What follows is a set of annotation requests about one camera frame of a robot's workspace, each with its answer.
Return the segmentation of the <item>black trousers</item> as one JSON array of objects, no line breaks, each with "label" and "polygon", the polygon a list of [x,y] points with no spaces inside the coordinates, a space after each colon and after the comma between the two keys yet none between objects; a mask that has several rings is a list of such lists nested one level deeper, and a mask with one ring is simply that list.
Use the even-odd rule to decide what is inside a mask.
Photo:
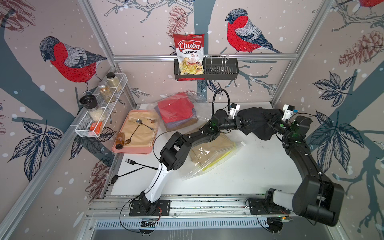
[{"label": "black trousers", "polygon": [[268,125],[268,121],[274,116],[282,117],[283,111],[280,109],[264,109],[252,107],[240,110],[237,117],[241,117],[242,128],[245,135],[253,133],[260,140],[268,141],[277,132]]}]

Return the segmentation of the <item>clear plastic vacuum bag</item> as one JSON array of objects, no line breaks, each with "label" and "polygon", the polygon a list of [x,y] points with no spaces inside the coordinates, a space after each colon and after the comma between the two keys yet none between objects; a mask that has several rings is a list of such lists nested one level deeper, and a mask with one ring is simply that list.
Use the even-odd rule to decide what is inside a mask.
[{"label": "clear plastic vacuum bag", "polygon": [[[227,96],[227,110],[215,111],[215,99],[219,93]],[[187,179],[210,171],[234,154],[238,144],[220,134],[228,134],[246,125],[242,123],[241,117],[235,116],[237,107],[238,105],[231,104],[226,90],[216,90],[211,119],[193,133],[183,135],[174,131],[157,158],[162,164],[159,170],[176,171],[185,163],[187,157],[190,157],[194,167],[190,167],[190,172],[185,176]]]}]

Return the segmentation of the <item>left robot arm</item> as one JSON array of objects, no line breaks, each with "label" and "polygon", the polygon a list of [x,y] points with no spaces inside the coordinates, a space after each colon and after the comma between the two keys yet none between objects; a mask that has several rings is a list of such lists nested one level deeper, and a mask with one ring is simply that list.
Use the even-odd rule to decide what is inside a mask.
[{"label": "left robot arm", "polygon": [[223,130],[239,130],[244,126],[240,116],[229,119],[224,110],[217,110],[212,118],[198,131],[191,134],[174,133],[160,152],[159,167],[148,188],[142,191],[138,200],[147,214],[157,207],[168,174],[178,170],[186,161],[190,150],[218,138]]}]

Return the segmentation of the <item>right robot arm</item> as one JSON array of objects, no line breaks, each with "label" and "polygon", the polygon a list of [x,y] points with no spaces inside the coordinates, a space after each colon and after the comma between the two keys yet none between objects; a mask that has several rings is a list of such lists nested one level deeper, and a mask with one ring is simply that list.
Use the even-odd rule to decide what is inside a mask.
[{"label": "right robot arm", "polygon": [[339,220],[345,191],[321,171],[305,142],[312,120],[298,116],[289,124],[281,115],[267,114],[265,118],[268,126],[282,135],[283,148],[302,178],[302,183],[294,194],[269,189],[266,203],[293,211],[315,223],[334,227]]}]

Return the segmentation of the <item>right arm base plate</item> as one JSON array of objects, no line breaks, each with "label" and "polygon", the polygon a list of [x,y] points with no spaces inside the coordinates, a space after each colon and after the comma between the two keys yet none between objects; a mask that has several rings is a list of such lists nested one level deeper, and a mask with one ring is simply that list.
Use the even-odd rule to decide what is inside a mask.
[{"label": "right arm base plate", "polygon": [[279,215],[281,211],[278,206],[267,203],[263,199],[249,198],[246,200],[251,215]]}]

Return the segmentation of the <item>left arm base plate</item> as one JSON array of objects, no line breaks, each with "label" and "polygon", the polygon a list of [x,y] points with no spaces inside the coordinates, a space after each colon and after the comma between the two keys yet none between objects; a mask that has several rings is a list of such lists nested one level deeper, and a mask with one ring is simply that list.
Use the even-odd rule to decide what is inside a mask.
[{"label": "left arm base plate", "polygon": [[145,211],[139,200],[132,201],[130,206],[130,217],[144,217],[144,216],[169,216],[171,201],[159,200],[155,207],[150,207],[149,211]]}]

